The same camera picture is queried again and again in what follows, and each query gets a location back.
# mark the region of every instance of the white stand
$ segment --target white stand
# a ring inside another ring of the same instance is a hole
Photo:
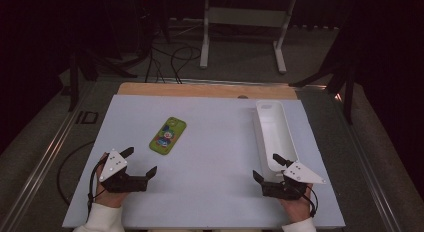
[[[202,52],[200,56],[200,68],[206,69],[208,67],[209,23],[267,26],[281,28],[281,35],[278,38],[278,41],[274,41],[273,47],[275,51],[275,58],[277,60],[278,72],[285,74],[287,69],[284,63],[281,45],[283,44],[284,37],[287,33],[287,28],[290,23],[295,3],[296,0],[290,0],[289,7],[286,11],[272,11],[210,7],[209,0],[205,0],[203,21],[204,31]]]

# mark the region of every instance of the white tabletop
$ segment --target white tabletop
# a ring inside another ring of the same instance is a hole
[[[282,101],[299,159],[323,177],[315,185],[319,228],[341,227],[341,215],[306,113],[299,100]],[[75,191],[64,227],[87,218],[90,173],[104,152],[134,147],[127,173],[144,176],[158,166],[146,192],[124,203],[122,222],[138,229],[279,229],[288,222],[274,198],[263,197],[252,170],[261,171],[254,134],[256,100],[115,95]],[[187,128],[166,155],[149,149],[168,117]]]

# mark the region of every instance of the white sleeve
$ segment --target white sleeve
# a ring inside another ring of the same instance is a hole
[[[316,232],[312,218],[282,226],[284,232]]]
[[[121,223],[121,208],[93,203],[88,221],[74,232],[125,232]]]

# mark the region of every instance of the human hand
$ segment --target human hand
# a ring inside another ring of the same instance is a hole
[[[101,204],[110,208],[119,208],[122,206],[122,203],[124,202],[125,198],[130,194],[129,192],[126,193],[110,193],[108,192],[102,184],[99,182],[99,177],[103,171],[104,164],[99,166],[96,170],[97,175],[97,189],[96,189],[96,197],[95,197],[95,203]]]
[[[308,184],[305,196],[311,198],[312,184]],[[284,207],[289,216],[290,223],[297,223],[311,217],[310,215],[310,202],[301,197],[298,200],[283,200],[278,199],[280,204]]]

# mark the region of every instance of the metal rail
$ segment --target metal rail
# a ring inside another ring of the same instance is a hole
[[[348,136],[350,137],[350,140],[354,144],[354,151],[356,152],[355,156],[358,159],[359,167],[361,169],[362,174],[364,175],[365,182],[368,185],[369,191],[374,199],[374,202],[377,206],[377,209],[380,213],[380,216],[387,231],[402,232],[403,230],[400,226],[400,223],[395,213],[393,212],[392,207],[390,206],[390,203],[387,199],[386,194],[384,193],[383,188],[378,182],[377,176],[375,175],[374,170],[372,169],[372,166],[368,161],[366,152],[361,146],[361,143],[359,142],[359,138],[357,136],[356,131],[351,125],[347,123],[345,119],[345,116],[343,114],[343,103],[341,96],[339,94],[336,95],[334,100],[332,101],[334,103],[334,106],[337,107],[336,111],[341,124],[345,127],[346,131],[348,132]]]
[[[13,203],[9,213],[3,220],[0,231],[9,232],[16,231],[17,227],[23,216],[25,215],[29,205],[31,204],[35,194],[38,191],[38,188],[41,186],[47,172],[49,171],[51,165],[53,164],[57,154],[60,152],[60,149],[66,140],[69,131],[72,128],[74,119],[77,116],[77,111],[80,108],[82,102],[86,96],[91,91],[92,86],[90,82],[84,86],[81,91],[82,99],[76,105],[73,112],[69,112],[62,122],[59,130],[56,132],[53,140],[50,142],[47,150],[44,152],[42,158],[32,170],[27,181],[25,182],[21,192],[19,193],[17,199]]]

